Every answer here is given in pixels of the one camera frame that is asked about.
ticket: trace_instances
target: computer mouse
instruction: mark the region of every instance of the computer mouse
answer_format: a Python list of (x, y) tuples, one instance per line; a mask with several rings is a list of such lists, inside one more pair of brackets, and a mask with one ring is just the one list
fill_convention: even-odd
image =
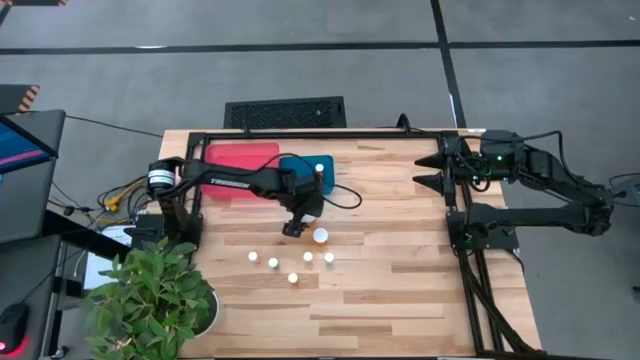
[(0, 313), (0, 354), (10, 354), (20, 346), (28, 317), (29, 307), (25, 304), (9, 305)]

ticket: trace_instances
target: wooden tabletop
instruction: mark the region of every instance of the wooden tabletop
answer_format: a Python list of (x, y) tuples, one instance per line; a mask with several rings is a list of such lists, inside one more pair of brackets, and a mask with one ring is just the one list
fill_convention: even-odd
[[(160, 157), (184, 157), (188, 133), (165, 132)], [(277, 142), (280, 152), (333, 156), (336, 183), (360, 192), (364, 202), (355, 210), (325, 204), (315, 226), (328, 230), (329, 242), (318, 246), (312, 229), (299, 239), (280, 233), (291, 214), (275, 201), (213, 201), (203, 196), (205, 231), (194, 261), (224, 309), (215, 329), (187, 342), (181, 356), (474, 354), (460, 270), (445, 227), (444, 200), (411, 180), (434, 173), (413, 162), (436, 152), (435, 140), (214, 143), (259, 141)], [(473, 196), (477, 202), (504, 206), (499, 184)], [(340, 189), (330, 199), (341, 204), (355, 201)], [(250, 251), (259, 254), (260, 264), (247, 259)], [(315, 256), (310, 265), (302, 258), (306, 251)], [(322, 260), (326, 252), (335, 255), (333, 266)], [(277, 271), (267, 266), (272, 256), (280, 260)], [(522, 338), (539, 348), (520, 265), (500, 250), (486, 251), (486, 257), (496, 304)], [(297, 285), (287, 281), (290, 272), (298, 274)], [(490, 349), (488, 322), (479, 308), (485, 347)]]

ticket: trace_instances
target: blue pad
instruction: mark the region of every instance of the blue pad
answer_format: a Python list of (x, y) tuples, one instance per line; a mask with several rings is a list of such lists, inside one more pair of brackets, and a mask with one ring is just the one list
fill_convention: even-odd
[[(329, 155), (316, 155), (316, 156), (301, 156), (301, 158), (307, 160), (312, 166), (322, 164), (324, 171), (322, 172), (322, 194), (328, 195), (333, 191), (333, 184), (335, 184), (336, 176), (333, 169), (333, 157)], [(293, 169), (296, 175), (310, 176), (311, 169), (302, 160), (295, 157), (285, 157), (280, 159), (280, 168)]]

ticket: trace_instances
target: monitor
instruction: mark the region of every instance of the monitor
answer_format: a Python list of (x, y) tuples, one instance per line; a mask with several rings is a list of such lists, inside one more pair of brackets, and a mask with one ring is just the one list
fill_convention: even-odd
[(57, 157), (47, 144), (0, 115), (0, 175)]

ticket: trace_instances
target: potted plant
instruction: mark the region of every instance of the potted plant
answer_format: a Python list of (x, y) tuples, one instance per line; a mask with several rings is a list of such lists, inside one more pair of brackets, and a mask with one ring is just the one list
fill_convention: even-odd
[(87, 323), (95, 336), (87, 341), (100, 359), (176, 359), (185, 340), (208, 331), (219, 313), (219, 301), (186, 255), (195, 250), (183, 243), (171, 250), (165, 238), (143, 242), (122, 266), (102, 272), (115, 282), (89, 293)]

